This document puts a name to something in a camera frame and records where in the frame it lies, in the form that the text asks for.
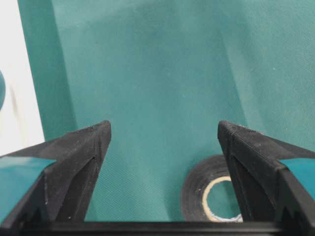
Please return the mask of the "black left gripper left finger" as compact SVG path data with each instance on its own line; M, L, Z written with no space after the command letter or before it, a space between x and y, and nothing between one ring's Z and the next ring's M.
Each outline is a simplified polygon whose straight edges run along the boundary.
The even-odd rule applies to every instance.
M0 233L18 235L29 222L81 222L111 141L98 124L0 158Z

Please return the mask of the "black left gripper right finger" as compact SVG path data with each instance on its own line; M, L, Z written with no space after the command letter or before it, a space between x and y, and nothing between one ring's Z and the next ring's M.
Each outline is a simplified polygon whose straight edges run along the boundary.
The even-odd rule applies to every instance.
M222 120L218 140L248 228L315 233L315 153Z

